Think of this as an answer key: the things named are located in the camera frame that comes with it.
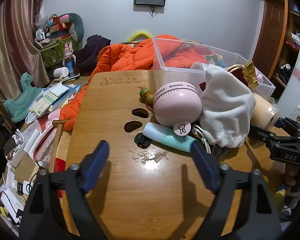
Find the beige jar with lid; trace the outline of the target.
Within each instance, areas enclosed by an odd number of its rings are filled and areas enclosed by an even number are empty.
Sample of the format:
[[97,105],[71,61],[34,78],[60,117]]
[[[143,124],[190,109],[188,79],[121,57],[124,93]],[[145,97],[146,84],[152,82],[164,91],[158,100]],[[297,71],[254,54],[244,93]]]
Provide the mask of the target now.
[[270,130],[280,117],[280,110],[277,105],[273,105],[260,95],[253,94],[256,105],[254,107],[251,124]]

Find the white drawstring cloth pouch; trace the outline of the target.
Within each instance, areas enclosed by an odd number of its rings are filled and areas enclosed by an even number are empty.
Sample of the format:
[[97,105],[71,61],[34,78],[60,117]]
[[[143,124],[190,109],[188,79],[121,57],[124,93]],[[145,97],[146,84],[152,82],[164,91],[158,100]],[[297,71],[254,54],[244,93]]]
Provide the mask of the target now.
[[250,130],[256,99],[250,89],[223,68],[208,65],[200,126],[211,145],[237,148]]

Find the red gold gift pouch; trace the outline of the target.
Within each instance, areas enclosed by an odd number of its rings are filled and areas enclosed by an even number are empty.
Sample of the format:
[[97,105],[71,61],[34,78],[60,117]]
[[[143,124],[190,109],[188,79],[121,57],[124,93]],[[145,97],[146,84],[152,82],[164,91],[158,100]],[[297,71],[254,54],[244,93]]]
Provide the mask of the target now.
[[214,64],[195,62],[191,69],[202,70],[207,74],[206,81],[199,84],[202,91],[212,85],[225,90],[237,88],[253,90],[258,86],[257,74],[252,61],[248,61],[246,64],[233,64],[225,68]]

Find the pink round desktop vacuum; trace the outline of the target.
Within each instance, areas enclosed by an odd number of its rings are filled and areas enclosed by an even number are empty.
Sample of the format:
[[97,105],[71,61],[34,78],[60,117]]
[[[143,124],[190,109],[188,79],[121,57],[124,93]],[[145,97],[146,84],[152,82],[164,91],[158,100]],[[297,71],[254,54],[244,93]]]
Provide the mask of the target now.
[[203,106],[196,88],[176,81],[160,87],[154,94],[154,116],[159,124],[172,128],[178,136],[186,136],[191,124],[199,119]]

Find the mint green tube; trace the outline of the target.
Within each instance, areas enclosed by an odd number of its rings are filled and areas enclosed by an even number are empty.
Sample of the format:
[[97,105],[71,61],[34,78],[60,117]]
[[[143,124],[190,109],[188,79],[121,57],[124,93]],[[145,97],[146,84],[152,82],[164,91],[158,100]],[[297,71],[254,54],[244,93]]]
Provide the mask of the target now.
[[173,129],[152,122],[146,124],[142,133],[155,142],[187,153],[191,152],[191,144],[196,141],[191,136],[178,136]]

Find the clear plastic storage bin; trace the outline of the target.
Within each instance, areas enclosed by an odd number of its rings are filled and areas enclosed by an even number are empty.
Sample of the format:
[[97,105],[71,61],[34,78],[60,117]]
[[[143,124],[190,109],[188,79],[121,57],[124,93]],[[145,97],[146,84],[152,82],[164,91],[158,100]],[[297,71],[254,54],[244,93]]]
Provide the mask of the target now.
[[205,81],[205,66],[214,64],[221,68],[248,63],[238,53],[169,38],[153,38],[153,70],[155,84],[159,88],[167,83],[184,81],[200,90]]

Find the wooden shelf unit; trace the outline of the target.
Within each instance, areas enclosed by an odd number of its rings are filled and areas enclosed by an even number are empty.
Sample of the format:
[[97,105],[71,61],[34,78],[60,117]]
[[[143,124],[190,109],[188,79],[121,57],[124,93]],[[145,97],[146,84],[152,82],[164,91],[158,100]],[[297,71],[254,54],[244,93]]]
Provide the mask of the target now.
[[288,21],[281,54],[274,71],[274,80],[286,88],[300,51],[300,10],[288,1]]

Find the brown wooden door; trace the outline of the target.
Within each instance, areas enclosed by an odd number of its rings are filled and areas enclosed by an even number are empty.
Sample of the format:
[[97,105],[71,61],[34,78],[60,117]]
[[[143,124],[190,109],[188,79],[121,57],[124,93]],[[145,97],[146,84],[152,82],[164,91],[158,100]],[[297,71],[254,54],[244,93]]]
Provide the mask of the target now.
[[264,0],[264,11],[253,63],[268,79],[275,72],[288,23],[288,0]]

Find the black round lens cap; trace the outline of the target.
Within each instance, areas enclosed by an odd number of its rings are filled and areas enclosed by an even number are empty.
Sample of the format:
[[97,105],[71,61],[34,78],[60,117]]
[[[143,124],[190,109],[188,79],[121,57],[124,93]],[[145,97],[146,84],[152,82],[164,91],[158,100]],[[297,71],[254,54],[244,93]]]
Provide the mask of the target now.
[[134,137],[134,142],[139,148],[146,149],[150,146],[152,140],[149,137],[143,135],[143,133],[141,132]]

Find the teal rocking horse toy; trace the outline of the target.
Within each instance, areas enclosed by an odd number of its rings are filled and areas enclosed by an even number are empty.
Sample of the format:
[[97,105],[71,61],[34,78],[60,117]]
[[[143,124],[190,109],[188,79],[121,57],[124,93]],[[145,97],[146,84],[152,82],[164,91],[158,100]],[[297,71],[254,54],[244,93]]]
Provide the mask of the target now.
[[42,91],[40,87],[33,87],[32,81],[33,77],[25,72],[20,78],[23,92],[16,100],[7,99],[4,101],[4,106],[13,123],[18,123],[27,117],[29,107]]

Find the stack of papers and books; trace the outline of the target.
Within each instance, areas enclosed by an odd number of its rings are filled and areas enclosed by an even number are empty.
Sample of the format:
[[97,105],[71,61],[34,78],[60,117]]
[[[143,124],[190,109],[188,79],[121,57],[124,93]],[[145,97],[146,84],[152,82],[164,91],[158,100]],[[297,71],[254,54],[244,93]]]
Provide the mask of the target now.
[[31,124],[39,117],[62,108],[66,103],[69,103],[80,90],[81,85],[66,85],[61,82],[50,88],[43,88],[30,105],[25,122]]

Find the yellow curved cushion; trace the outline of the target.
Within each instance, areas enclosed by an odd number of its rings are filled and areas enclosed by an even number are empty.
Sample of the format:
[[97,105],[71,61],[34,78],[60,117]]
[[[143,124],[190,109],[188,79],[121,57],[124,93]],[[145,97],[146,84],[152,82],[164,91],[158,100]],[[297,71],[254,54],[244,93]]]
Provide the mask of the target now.
[[148,39],[148,38],[152,38],[152,35],[149,32],[146,31],[137,31],[136,33],[134,33],[127,41],[128,42],[134,42],[134,41],[138,41],[141,38],[143,39]]

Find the pink bunny doll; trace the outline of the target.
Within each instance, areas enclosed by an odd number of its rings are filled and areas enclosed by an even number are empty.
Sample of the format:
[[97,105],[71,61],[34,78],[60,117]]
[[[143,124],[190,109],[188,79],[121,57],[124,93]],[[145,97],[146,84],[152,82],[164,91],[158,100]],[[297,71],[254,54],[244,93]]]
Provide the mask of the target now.
[[73,61],[76,62],[76,56],[74,55],[74,49],[72,47],[72,42],[68,42],[64,44],[63,51],[63,66],[65,67],[65,63]]

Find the dark purple garment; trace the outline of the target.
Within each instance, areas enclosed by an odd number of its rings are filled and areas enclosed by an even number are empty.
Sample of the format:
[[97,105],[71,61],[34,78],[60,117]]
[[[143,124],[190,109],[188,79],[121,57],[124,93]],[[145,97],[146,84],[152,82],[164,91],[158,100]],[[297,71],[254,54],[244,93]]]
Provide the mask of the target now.
[[91,74],[97,65],[99,52],[109,46],[111,40],[101,35],[87,38],[85,46],[76,53],[76,67],[82,74]]

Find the grey plush elephant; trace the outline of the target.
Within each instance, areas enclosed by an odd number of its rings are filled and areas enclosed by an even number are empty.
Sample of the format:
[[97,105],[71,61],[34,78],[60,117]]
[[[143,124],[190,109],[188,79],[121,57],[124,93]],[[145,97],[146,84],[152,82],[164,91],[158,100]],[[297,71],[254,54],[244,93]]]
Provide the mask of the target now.
[[75,42],[81,42],[84,37],[84,27],[81,17],[76,13],[67,13],[59,17],[60,23],[69,23],[69,35]]

